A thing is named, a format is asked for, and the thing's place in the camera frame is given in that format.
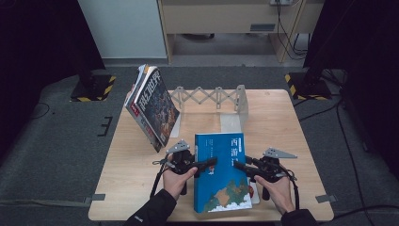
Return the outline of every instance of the book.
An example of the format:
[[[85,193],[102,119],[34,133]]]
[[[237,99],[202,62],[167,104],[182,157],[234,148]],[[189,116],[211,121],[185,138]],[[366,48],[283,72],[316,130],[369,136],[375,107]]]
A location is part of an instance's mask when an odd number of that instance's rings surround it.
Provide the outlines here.
[[[126,107],[159,152],[166,147],[180,112],[171,100],[168,89],[157,67],[142,65]]]
[[[150,144],[153,148],[159,152],[162,148],[161,142],[158,140],[157,136],[154,134],[152,128],[149,126],[147,121],[143,118],[143,115],[140,113],[139,109],[136,107],[134,100],[137,96],[139,88],[141,87],[144,78],[146,77],[147,73],[151,73],[149,71],[150,66],[145,64],[141,65],[137,69],[137,80],[132,85],[132,89],[129,91],[127,98],[125,100],[124,106],[129,111],[129,113],[133,116],[136,123],[139,125],[143,133],[146,135],[147,139],[149,140]]]
[[[194,179],[197,213],[252,208],[246,174],[233,166],[245,164],[243,133],[195,134],[196,161],[217,157],[217,163]]]

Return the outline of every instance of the white wall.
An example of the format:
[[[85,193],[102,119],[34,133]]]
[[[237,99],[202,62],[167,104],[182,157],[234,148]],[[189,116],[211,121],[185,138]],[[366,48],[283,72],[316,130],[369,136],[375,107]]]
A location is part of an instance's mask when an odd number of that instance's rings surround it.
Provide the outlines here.
[[[102,58],[167,58],[156,0],[78,0]]]

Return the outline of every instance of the person's right hand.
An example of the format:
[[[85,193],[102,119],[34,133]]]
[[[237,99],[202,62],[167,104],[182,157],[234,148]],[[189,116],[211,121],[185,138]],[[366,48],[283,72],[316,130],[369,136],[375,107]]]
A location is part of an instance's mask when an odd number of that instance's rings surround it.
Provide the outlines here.
[[[291,200],[290,179],[287,176],[280,178],[275,183],[267,182],[258,175],[255,176],[255,180],[269,191],[270,198],[282,215],[295,210]]]

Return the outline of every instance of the black sleeve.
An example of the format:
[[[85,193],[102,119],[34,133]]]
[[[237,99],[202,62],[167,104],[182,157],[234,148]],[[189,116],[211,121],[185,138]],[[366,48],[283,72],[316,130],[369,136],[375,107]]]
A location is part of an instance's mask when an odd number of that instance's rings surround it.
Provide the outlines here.
[[[124,226],[165,225],[175,206],[175,199],[162,189],[154,197],[150,198],[143,207],[131,215],[124,223]]]
[[[311,212],[307,209],[295,210],[290,213],[285,213],[281,217],[282,226],[316,226],[317,221],[314,219]]]

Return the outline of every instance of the black stand base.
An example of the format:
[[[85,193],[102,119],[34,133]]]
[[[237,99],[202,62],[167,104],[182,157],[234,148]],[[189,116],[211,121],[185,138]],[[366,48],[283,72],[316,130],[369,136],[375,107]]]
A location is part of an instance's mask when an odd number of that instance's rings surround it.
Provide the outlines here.
[[[86,88],[81,81],[77,83],[71,95],[72,102],[103,101],[108,97],[116,76],[93,75],[93,78],[95,82],[89,88]]]
[[[318,83],[312,87],[305,87],[304,85],[305,73],[288,73],[285,75],[290,88],[291,95],[294,99],[301,100],[325,100],[331,99],[331,92],[325,81],[319,80]]]

